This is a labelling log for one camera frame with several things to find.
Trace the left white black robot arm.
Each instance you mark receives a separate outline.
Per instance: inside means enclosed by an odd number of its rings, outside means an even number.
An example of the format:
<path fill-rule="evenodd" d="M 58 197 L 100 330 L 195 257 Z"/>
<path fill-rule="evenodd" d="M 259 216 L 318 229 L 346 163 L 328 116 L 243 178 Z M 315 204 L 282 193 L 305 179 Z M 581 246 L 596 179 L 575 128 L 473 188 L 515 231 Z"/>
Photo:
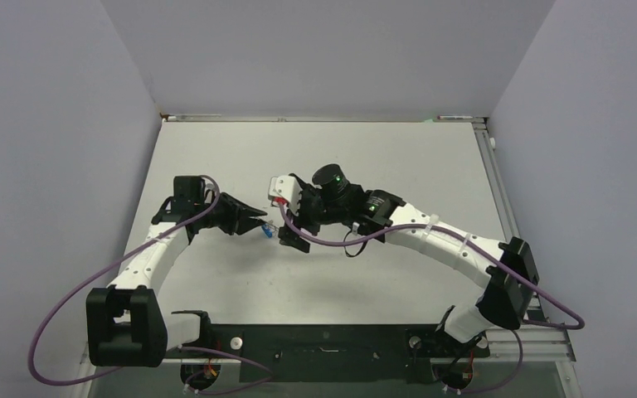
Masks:
<path fill-rule="evenodd" d="M 161 310 L 157 292 L 177 258 L 202 230 L 243 235 L 264 225 L 265 211 L 220 192 L 208 176 L 176 176 L 173 194 L 151 220 L 148 234 L 119 274 L 85 301 L 88 348 L 95 366 L 159 366 L 183 346 L 202 357 L 216 347 L 202 310 Z"/>

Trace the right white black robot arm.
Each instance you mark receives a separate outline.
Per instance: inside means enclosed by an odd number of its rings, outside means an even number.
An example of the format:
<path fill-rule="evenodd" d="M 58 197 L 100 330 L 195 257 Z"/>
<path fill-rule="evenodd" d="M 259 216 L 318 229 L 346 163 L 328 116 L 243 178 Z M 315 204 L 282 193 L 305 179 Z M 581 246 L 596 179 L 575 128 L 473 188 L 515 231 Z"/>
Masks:
<path fill-rule="evenodd" d="M 336 163 L 321 167 L 311 182 L 295 174 L 272 177 L 268 198 L 284 220 L 278 232 L 282 245 L 303 253 L 312 244 L 346 248 L 351 241 L 318 238 L 323 226 L 342 225 L 356 235 L 356 245 L 377 240 L 414 250 L 482 288 L 473 303 L 453 306 L 442 318 L 435 343 L 447 355 L 488 328 L 518 330 L 523 324 L 538 283 L 524 240 L 504 242 L 457 229 L 395 194 L 351 183 Z"/>

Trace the blue tagged key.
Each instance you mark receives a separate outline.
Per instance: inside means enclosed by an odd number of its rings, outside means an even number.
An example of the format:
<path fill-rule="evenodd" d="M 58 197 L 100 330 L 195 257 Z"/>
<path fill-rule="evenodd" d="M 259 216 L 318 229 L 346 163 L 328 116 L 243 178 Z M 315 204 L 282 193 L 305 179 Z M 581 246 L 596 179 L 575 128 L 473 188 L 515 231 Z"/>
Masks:
<path fill-rule="evenodd" d="M 265 233 L 268 239 L 271 239 L 276 236 L 278 227 L 272 224 L 271 222 L 266 222 L 261 226 L 261 229 Z"/>

